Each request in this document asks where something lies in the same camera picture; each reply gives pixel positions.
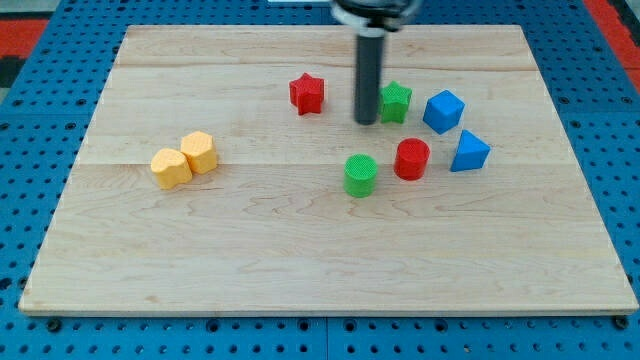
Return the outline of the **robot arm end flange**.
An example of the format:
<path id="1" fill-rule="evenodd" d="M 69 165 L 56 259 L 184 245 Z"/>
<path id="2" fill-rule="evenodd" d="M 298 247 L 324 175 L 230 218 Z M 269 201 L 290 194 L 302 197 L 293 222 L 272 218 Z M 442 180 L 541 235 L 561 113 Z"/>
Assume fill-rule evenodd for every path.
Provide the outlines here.
<path id="1" fill-rule="evenodd" d="M 332 16 L 361 34 L 397 32 L 412 22 L 423 0 L 331 0 Z"/>

